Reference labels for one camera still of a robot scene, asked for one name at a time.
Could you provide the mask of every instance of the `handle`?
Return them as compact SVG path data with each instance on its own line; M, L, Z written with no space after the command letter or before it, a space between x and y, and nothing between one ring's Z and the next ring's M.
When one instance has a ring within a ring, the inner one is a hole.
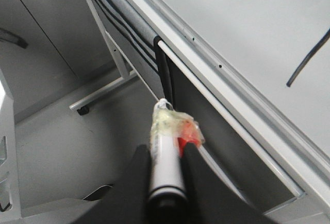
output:
M23 38L3 28L0 28L0 41L6 41L15 44L23 49L27 48L28 46L28 43Z

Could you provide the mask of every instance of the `wheel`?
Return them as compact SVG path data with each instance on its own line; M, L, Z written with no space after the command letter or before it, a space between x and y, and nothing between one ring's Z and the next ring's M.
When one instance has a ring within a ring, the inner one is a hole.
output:
M77 112L79 113L80 116L83 116L83 115L89 113L89 107L83 106L82 108L78 109Z

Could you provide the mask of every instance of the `caster wheel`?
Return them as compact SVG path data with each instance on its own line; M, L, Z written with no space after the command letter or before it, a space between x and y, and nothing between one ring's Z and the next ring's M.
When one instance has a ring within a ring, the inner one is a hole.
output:
M83 115L89 113L89 107L83 106L82 108L78 109L77 112L79 113L80 116L83 116Z

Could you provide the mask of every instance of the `black cable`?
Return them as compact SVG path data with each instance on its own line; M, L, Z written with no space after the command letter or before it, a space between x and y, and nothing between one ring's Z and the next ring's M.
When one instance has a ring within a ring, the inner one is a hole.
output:
M287 82L287 86L290 87L295 80L295 78L298 76L300 71L306 66L308 61L317 53L317 51L328 41L330 38L330 29L326 32L326 34L321 38L321 40L313 47L312 50L305 56L304 60L299 64L297 69L293 72L292 76Z

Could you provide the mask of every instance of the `gray floor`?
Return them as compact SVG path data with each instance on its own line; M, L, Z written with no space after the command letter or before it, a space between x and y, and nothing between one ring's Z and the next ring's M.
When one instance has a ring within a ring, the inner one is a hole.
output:
M23 209L81 199L115 183L136 146L149 142L155 99L140 80L92 104L85 116L72 112L69 105L91 88L80 88L17 124Z

